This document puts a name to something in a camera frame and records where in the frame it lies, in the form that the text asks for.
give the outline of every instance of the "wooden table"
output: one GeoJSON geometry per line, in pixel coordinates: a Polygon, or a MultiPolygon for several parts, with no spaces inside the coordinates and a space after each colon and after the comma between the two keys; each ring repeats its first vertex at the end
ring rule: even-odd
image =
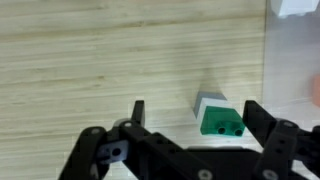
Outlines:
{"type": "MultiPolygon", "coordinates": [[[[146,101],[146,126],[179,145],[202,137],[201,88],[241,112],[261,100],[265,0],[0,0],[0,179],[57,179],[79,132],[110,129],[146,101]]],[[[127,179],[115,164],[109,179],[127,179]]]]}

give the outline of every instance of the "green plastic block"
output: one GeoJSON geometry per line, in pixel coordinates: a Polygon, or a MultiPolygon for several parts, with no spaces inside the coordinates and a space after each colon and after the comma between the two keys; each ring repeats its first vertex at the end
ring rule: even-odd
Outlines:
{"type": "Polygon", "coordinates": [[[245,125],[236,110],[207,106],[201,124],[201,134],[242,136],[245,125]]]}

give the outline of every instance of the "white block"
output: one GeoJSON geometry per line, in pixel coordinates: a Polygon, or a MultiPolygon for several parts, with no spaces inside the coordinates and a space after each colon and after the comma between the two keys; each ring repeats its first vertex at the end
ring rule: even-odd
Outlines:
{"type": "Polygon", "coordinates": [[[271,0],[271,8],[279,17],[314,12],[320,0],[271,0]]]}
{"type": "Polygon", "coordinates": [[[221,107],[221,108],[232,108],[232,105],[227,100],[220,100],[220,99],[210,99],[210,98],[202,98],[200,109],[197,116],[197,121],[199,123],[202,122],[204,113],[208,106],[211,107],[221,107]]]}

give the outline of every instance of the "bolt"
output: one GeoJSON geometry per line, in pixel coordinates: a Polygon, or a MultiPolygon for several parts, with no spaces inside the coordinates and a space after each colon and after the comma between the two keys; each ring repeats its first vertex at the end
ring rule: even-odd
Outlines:
{"type": "Polygon", "coordinates": [[[200,180],[212,180],[212,174],[209,170],[202,169],[198,172],[198,177],[200,180]]]}
{"type": "Polygon", "coordinates": [[[132,126],[132,123],[131,123],[131,122],[127,122],[127,123],[124,124],[124,126],[125,126],[125,127],[131,127],[131,126],[132,126]]]}
{"type": "Polygon", "coordinates": [[[100,132],[100,129],[95,128],[91,131],[91,134],[98,134],[100,132]]]}
{"type": "Polygon", "coordinates": [[[266,180],[278,180],[279,179],[278,174],[272,170],[269,170],[269,169],[264,170],[262,174],[266,180]]]}

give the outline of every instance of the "hole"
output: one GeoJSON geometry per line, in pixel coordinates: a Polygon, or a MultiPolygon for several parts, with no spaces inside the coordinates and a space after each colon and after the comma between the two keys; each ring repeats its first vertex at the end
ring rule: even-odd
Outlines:
{"type": "Polygon", "coordinates": [[[312,152],[311,152],[311,155],[314,156],[314,157],[319,157],[319,153],[316,152],[316,151],[312,151],[312,152]]]}
{"type": "Polygon", "coordinates": [[[202,174],[202,177],[204,177],[204,178],[207,178],[208,176],[209,176],[208,173],[203,173],[203,174],[202,174]]]}
{"type": "Polygon", "coordinates": [[[163,141],[161,139],[158,139],[157,144],[163,144],[163,141]]]}
{"type": "Polygon", "coordinates": [[[282,150],[281,150],[281,149],[276,149],[276,152],[277,152],[278,154],[282,154],[282,150]]]}
{"type": "Polygon", "coordinates": [[[219,128],[218,129],[218,133],[219,134],[224,134],[226,132],[226,129],[224,129],[224,128],[219,128]]]}
{"type": "Polygon", "coordinates": [[[170,152],[171,154],[176,153],[176,151],[175,151],[174,149],[170,149],[169,152],[170,152]]]}
{"type": "Polygon", "coordinates": [[[234,134],[236,136],[241,136],[242,135],[242,130],[238,129],[238,130],[236,130],[236,132],[234,132],[234,134]]]}
{"type": "Polygon", "coordinates": [[[116,148],[112,151],[113,156],[119,156],[121,154],[121,150],[119,148],[116,148]]]}
{"type": "Polygon", "coordinates": [[[302,155],[302,156],[305,156],[305,155],[307,155],[307,150],[305,149],[305,148],[300,148],[299,149],[299,151],[298,151],[298,153],[300,154],[300,155],[302,155]]]}

